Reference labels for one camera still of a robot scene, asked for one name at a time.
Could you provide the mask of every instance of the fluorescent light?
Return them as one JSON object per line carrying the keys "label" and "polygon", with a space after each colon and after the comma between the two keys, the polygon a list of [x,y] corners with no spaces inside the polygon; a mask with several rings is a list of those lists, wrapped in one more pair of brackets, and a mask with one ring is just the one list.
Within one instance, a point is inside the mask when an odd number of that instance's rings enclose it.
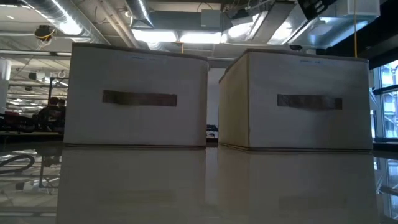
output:
{"label": "fluorescent light", "polygon": [[4,216],[9,216],[9,217],[28,217],[28,216],[32,216],[32,215],[33,215],[33,212],[0,212],[0,216],[2,216],[2,217],[4,217]]}
{"label": "fluorescent light", "polygon": [[183,43],[193,44],[219,44],[221,40],[221,33],[208,32],[186,32],[180,38]]}
{"label": "fluorescent light", "polygon": [[44,212],[40,214],[41,217],[56,217],[57,214],[55,212]]}
{"label": "fluorescent light", "polygon": [[42,109],[42,106],[21,106],[24,109]]}
{"label": "fluorescent light", "polygon": [[0,50],[0,54],[16,54],[16,55],[51,55],[50,52],[41,52],[34,50]]}
{"label": "fluorescent light", "polygon": [[158,42],[176,42],[177,36],[174,31],[162,31],[162,30],[131,30],[135,38],[139,41],[147,43],[158,43]]}
{"label": "fluorescent light", "polygon": [[58,56],[71,56],[72,53],[70,53],[70,52],[57,52],[57,55]]}
{"label": "fluorescent light", "polygon": [[17,5],[0,4],[0,7],[18,7]]}

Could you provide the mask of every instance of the white fabric storage box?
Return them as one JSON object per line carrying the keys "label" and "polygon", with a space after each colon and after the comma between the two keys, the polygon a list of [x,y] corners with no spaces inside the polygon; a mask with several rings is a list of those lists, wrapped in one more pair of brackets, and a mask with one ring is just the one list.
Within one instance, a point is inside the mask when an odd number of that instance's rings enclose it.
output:
{"label": "white fabric storage box", "polygon": [[248,49],[220,79],[222,144],[371,149],[368,62]]}
{"label": "white fabric storage box", "polygon": [[371,154],[218,151],[220,223],[377,224]]}
{"label": "white fabric storage box", "polygon": [[58,224],[202,224],[205,150],[63,151]]}
{"label": "white fabric storage box", "polygon": [[205,146],[205,58],[74,44],[68,144]]}

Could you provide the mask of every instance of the wire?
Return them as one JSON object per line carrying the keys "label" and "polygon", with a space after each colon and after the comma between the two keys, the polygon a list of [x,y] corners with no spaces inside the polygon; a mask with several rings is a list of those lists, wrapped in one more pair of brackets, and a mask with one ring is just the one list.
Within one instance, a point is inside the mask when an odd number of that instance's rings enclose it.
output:
{"label": "wire", "polygon": [[354,0],[354,55],[358,58],[358,41],[356,36],[356,0]]}
{"label": "wire", "polygon": [[[197,7],[197,12],[199,11],[199,7],[200,7],[203,3],[205,3],[205,2],[201,2],[201,3],[199,4],[199,6]],[[214,10],[213,7],[212,7],[211,5],[209,5],[208,3],[205,3],[205,4],[208,5],[208,6],[210,7],[210,9]]]}
{"label": "wire", "polygon": [[265,3],[267,3],[267,2],[270,2],[270,1],[272,1],[272,0],[265,0],[265,1],[263,1],[262,3],[259,3],[259,4],[257,4],[256,6],[253,6],[253,7],[250,7],[250,8],[251,8],[251,9],[254,9],[254,8],[260,7],[260,6],[262,6],[263,4],[265,4]]}
{"label": "wire", "polygon": [[22,171],[25,171],[25,170],[29,169],[30,167],[32,167],[33,164],[35,163],[35,158],[33,156],[18,155],[18,156],[14,156],[13,158],[10,158],[10,159],[0,162],[0,167],[4,166],[10,162],[19,160],[19,159],[29,159],[30,161],[26,166],[18,168],[18,169],[0,170],[0,174],[10,174],[10,173],[15,173],[15,172],[22,172]]}

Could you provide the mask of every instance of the fabric handle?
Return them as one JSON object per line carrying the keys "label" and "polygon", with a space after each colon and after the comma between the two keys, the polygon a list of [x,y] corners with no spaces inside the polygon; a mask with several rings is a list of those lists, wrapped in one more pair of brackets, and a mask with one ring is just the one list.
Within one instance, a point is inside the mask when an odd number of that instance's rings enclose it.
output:
{"label": "fabric handle", "polygon": [[278,106],[310,110],[342,110],[343,99],[320,95],[278,94]]}
{"label": "fabric handle", "polygon": [[177,106],[177,95],[104,90],[102,102],[131,106]]}

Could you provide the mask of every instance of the column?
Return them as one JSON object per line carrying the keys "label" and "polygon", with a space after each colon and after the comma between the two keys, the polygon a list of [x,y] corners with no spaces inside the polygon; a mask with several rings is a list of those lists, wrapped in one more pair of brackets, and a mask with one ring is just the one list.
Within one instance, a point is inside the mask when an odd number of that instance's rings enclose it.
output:
{"label": "column", "polygon": [[4,113],[7,107],[7,92],[10,74],[11,61],[0,59],[0,113]]}

